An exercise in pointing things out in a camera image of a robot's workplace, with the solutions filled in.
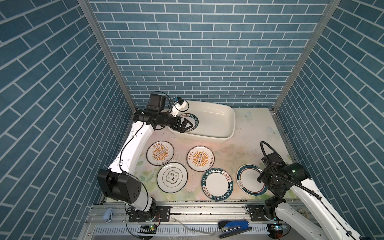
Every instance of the blue stapler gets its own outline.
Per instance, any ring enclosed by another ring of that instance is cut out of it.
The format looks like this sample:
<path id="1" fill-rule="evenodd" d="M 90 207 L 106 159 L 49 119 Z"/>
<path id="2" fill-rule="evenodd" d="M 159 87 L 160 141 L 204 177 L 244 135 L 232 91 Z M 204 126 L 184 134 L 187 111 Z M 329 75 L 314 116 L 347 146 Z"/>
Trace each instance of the blue stapler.
<path id="1" fill-rule="evenodd" d="M 248 221 L 220 221 L 218 228 L 222 232 L 219 237 L 226 238 L 252 230 Z"/>

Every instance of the rectangular basin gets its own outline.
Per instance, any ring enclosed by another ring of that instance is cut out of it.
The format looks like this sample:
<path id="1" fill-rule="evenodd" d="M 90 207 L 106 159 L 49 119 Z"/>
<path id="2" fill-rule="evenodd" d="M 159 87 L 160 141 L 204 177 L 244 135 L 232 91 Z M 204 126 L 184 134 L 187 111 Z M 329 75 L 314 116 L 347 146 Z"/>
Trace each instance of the rectangular basin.
<path id="1" fill-rule="evenodd" d="M 217 103 L 188 102 L 189 109 L 178 115 L 187 117 L 191 122 L 198 122 L 197 127 L 184 133 L 168 127 L 175 136 L 210 142 L 225 142 L 233 136 L 235 112 L 231 107 Z"/>

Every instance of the round plate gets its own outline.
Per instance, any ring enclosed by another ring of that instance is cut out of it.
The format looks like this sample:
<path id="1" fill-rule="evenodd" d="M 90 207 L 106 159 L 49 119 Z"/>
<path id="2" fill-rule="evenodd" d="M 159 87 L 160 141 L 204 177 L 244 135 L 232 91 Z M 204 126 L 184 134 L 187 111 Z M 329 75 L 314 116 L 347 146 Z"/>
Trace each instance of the round plate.
<path id="1" fill-rule="evenodd" d="M 258 166 L 252 164 L 243 165 L 237 170 L 236 179 L 240 188 L 252 196 L 259 196 L 267 191 L 264 183 L 257 181 L 261 170 Z"/>
<path id="2" fill-rule="evenodd" d="M 163 166 L 157 174 L 157 185 L 166 193 L 181 190 L 187 183 L 188 173 L 185 167 L 177 162 Z"/>
<path id="3" fill-rule="evenodd" d="M 223 169 L 212 168 L 204 173 L 201 179 L 201 187 L 210 199 L 223 201 L 231 195 L 233 181 L 231 176 Z"/>
<path id="4" fill-rule="evenodd" d="M 192 123 L 192 128 L 188 129 L 187 131 L 185 132 L 190 132 L 192 130 L 195 130 L 197 128 L 197 126 L 199 125 L 199 119 L 193 115 L 192 113 L 183 113 L 180 115 L 181 117 L 181 121 L 184 121 L 184 118 L 188 119 L 188 121 L 190 121 Z"/>
<path id="5" fill-rule="evenodd" d="M 147 150 L 147 160 L 152 165 L 161 166 L 172 159 L 173 153 L 173 146 L 169 142 L 155 142 Z"/>
<path id="6" fill-rule="evenodd" d="M 207 171 L 213 166 L 214 162 L 214 153 L 207 147 L 194 147 L 187 154 L 187 163 L 189 167 L 197 172 Z"/>

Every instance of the brick wallpaper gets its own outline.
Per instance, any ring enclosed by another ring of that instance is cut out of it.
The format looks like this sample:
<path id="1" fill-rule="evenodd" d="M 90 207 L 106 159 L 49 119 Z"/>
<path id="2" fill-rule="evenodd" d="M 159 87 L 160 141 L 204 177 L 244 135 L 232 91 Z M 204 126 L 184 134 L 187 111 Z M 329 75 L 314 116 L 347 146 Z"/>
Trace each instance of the brick wallpaper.
<path id="1" fill-rule="evenodd" d="M 91 0 L 135 103 L 272 107 L 328 0 Z"/>
<path id="2" fill-rule="evenodd" d="M 130 113 L 76 0 L 0 1 L 0 239 L 78 237 Z"/>
<path id="3" fill-rule="evenodd" d="M 337 211 L 384 239 L 384 1 L 342 0 L 278 116 Z"/>

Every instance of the orange sunburst design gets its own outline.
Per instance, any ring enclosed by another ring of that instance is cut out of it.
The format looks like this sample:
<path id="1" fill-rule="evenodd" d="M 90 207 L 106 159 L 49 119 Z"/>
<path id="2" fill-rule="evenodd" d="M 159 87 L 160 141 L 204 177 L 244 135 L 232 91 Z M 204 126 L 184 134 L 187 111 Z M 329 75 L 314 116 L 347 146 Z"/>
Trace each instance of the orange sunburst design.
<path id="1" fill-rule="evenodd" d="M 192 156 L 192 162 L 198 167 L 203 167 L 208 164 L 209 156 L 206 152 L 198 151 Z"/>
<path id="2" fill-rule="evenodd" d="M 156 161 L 162 161 L 164 159 L 166 159 L 169 155 L 169 149 L 165 146 L 159 146 L 157 148 L 155 148 L 152 152 L 152 157 L 156 160 Z"/>

